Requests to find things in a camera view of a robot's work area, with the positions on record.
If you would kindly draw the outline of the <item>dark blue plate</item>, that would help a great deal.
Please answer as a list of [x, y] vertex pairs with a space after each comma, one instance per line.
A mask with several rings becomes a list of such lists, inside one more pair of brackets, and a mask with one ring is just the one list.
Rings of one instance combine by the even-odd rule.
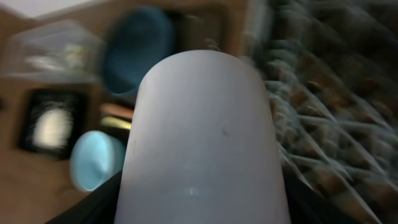
[[116, 96], [137, 96], [146, 73], [174, 52], [174, 26], [166, 13], [141, 6], [111, 29], [101, 63], [106, 90]]

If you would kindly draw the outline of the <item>orange carrot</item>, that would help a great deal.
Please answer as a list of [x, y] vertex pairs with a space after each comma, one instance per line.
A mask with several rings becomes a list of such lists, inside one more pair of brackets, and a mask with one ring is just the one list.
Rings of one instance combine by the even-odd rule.
[[99, 110], [103, 114], [117, 116], [129, 120], [132, 120], [132, 117], [134, 115], [134, 110], [114, 103], [103, 103], [99, 107]]

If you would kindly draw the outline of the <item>white rice pile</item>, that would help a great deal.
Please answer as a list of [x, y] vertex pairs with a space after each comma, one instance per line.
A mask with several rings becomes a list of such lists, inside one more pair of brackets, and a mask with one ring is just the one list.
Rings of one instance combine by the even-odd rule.
[[72, 128], [70, 112], [58, 108], [47, 110], [35, 124], [32, 144], [41, 149], [61, 149], [67, 145]]

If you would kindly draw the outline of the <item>pink plastic cup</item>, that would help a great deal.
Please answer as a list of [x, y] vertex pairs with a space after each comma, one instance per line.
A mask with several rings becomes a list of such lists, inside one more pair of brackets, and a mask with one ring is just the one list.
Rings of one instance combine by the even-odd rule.
[[250, 64], [192, 50], [141, 82], [116, 223], [289, 223], [264, 82]]

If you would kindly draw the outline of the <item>yellow plastic spoon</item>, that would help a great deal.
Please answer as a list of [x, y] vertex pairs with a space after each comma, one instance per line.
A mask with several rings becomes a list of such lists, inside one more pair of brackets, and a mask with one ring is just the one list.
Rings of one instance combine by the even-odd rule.
[[112, 128], [119, 128], [119, 129], [131, 129], [131, 122], [125, 121], [123, 119], [119, 119], [113, 116], [106, 116], [100, 120], [100, 124], [103, 126], [109, 126]]

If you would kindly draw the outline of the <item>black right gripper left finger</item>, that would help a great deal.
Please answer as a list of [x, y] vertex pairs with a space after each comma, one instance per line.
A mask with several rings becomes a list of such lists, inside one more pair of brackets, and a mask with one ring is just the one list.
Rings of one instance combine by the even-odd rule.
[[117, 172], [73, 207], [46, 224], [113, 224], [122, 172]]

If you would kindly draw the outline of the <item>light blue bowl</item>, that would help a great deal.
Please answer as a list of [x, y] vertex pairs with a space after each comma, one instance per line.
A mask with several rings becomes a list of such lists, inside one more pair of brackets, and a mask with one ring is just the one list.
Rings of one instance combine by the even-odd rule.
[[89, 131], [75, 143], [70, 157], [74, 186], [92, 192], [123, 169], [125, 145], [101, 131]]

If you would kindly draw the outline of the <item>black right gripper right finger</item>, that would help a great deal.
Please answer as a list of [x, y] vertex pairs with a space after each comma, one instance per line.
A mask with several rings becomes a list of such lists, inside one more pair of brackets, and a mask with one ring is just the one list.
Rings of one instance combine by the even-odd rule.
[[292, 174], [283, 171], [283, 176], [291, 224], [358, 223]]

